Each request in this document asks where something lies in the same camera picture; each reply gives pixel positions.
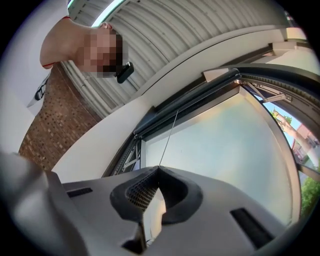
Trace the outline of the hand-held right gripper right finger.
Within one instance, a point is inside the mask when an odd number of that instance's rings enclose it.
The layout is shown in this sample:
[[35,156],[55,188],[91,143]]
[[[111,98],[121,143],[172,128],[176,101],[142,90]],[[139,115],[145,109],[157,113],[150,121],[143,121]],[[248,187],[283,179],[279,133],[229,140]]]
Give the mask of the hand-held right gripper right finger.
[[166,212],[151,256],[267,256],[287,230],[272,213],[224,181],[161,166]]

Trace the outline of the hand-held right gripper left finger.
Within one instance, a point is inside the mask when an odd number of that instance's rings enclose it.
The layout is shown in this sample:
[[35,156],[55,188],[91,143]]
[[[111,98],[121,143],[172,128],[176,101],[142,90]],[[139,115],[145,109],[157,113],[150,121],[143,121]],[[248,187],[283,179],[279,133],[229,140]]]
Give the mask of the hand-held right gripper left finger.
[[161,232],[158,167],[63,186],[109,256],[140,256]]

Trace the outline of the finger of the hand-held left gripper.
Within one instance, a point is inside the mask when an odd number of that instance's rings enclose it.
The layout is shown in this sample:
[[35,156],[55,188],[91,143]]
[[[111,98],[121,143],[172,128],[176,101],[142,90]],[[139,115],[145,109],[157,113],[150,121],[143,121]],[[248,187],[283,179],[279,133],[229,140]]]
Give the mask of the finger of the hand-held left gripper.
[[16,153],[0,154],[0,199],[15,226],[46,255],[109,256],[64,188],[90,180],[73,181]]

